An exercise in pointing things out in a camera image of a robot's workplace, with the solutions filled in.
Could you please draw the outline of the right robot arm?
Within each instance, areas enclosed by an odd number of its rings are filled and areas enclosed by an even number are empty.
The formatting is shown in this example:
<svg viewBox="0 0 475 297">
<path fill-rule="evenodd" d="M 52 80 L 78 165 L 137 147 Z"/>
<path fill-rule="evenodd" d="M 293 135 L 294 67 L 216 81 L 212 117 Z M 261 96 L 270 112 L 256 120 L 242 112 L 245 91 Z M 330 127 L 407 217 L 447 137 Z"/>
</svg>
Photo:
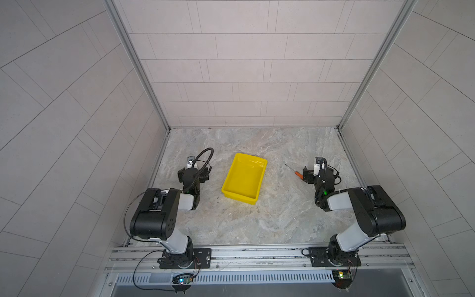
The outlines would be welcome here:
<svg viewBox="0 0 475 297">
<path fill-rule="evenodd" d="M 303 255 L 313 267 L 359 267 L 359 248 L 380 235 L 404 230 L 406 219 L 380 185 L 336 190 L 339 172 L 324 157 L 315 157 L 314 168 L 304 167 L 301 179 L 314 185 L 315 205 L 325 212 L 353 210 L 356 222 L 333 235 L 329 245 L 311 247 Z"/>
</svg>

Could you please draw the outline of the orange handled screwdriver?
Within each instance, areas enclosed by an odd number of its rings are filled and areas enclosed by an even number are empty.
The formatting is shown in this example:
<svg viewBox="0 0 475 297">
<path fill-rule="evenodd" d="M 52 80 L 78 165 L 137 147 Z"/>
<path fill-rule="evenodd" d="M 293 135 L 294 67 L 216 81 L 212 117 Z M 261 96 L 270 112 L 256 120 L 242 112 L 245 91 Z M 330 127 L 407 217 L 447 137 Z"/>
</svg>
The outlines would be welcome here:
<svg viewBox="0 0 475 297">
<path fill-rule="evenodd" d="M 288 167 L 289 169 L 291 169 L 291 170 L 293 171 L 293 173 L 294 173 L 298 178 L 303 179 L 303 174 L 302 174 L 302 173 L 300 173 L 300 172 L 298 172 L 298 171 L 292 169 L 292 168 L 291 168 L 289 165 L 287 165 L 287 164 L 285 164 L 285 166 Z"/>
</svg>

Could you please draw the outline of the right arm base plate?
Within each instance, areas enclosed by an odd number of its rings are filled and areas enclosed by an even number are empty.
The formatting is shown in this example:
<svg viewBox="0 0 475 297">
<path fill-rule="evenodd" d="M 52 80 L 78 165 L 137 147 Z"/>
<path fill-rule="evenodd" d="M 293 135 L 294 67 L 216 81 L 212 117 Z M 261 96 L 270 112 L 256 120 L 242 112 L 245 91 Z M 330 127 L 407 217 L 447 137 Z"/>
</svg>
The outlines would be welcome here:
<svg viewBox="0 0 475 297">
<path fill-rule="evenodd" d="M 310 247 L 306 256 L 312 267 L 359 267 L 361 260 L 356 251 L 344 252 L 337 248 Z"/>
</svg>

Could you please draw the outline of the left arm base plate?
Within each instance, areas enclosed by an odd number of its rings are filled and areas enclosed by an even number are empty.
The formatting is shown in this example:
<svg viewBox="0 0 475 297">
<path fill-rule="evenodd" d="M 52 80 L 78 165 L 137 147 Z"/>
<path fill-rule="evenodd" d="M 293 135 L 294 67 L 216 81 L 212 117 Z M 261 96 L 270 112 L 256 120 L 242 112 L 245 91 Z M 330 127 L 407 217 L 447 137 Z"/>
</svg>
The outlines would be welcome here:
<svg viewBox="0 0 475 297">
<path fill-rule="evenodd" d="M 188 249 L 183 254 L 170 254 L 163 251 L 158 263 L 161 269 L 208 269 L 211 257 L 212 250 L 210 248 L 194 248 L 193 251 Z"/>
</svg>

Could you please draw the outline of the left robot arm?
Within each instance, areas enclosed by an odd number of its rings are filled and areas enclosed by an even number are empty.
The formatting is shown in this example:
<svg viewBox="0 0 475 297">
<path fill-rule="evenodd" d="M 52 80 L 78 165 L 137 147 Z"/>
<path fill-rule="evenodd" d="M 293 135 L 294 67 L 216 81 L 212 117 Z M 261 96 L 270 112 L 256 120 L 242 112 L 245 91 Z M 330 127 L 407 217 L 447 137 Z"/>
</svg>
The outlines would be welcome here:
<svg viewBox="0 0 475 297">
<path fill-rule="evenodd" d="M 200 185 L 209 180 L 212 166 L 188 158 L 187 167 L 178 171 L 184 189 L 149 188 L 143 194 L 129 224 L 129 234 L 136 241 L 153 241 L 164 247 L 158 260 L 161 269 L 210 267 L 212 250 L 195 248 L 189 236 L 176 229 L 179 211 L 196 210 L 200 202 Z"/>
</svg>

